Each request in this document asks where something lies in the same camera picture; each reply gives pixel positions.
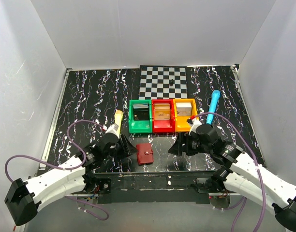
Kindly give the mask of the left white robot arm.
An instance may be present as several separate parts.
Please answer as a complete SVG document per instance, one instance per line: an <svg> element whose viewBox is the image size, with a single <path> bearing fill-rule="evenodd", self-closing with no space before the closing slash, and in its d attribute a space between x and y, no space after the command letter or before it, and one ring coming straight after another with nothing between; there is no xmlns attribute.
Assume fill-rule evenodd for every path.
<svg viewBox="0 0 296 232"><path fill-rule="evenodd" d="M88 144L56 169L27 180L13 180L5 204L15 222L21 226L31 221L47 205L69 194L92 193L97 180L93 170L107 157L123 159L137 152L125 135L105 135L101 141Z"/></svg>

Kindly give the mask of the red leather card holder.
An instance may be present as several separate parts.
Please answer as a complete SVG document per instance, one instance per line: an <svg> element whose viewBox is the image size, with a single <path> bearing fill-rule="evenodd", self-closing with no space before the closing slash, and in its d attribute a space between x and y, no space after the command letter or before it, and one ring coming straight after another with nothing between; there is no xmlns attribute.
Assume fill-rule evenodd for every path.
<svg viewBox="0 0 296 232"><path fill-rule="evenodd" d="M138 165L153 163L153 150L150 143L141 143L136 145Z"/></svg>

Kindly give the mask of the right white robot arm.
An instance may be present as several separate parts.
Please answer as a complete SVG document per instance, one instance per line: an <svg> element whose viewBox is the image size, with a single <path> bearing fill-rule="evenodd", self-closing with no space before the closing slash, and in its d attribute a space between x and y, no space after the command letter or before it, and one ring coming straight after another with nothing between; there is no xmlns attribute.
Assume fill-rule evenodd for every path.
<svg viewBox="0 0 296 232"><path fill-rule="evenodd" d="M263 206L283 227L296 232L296 186L256 164L241 147L223 140L211 125L198 124L190 132L179 133L168 151L175 156L209 154L221 167L204 183L205 188L238 193Z"/></svg>

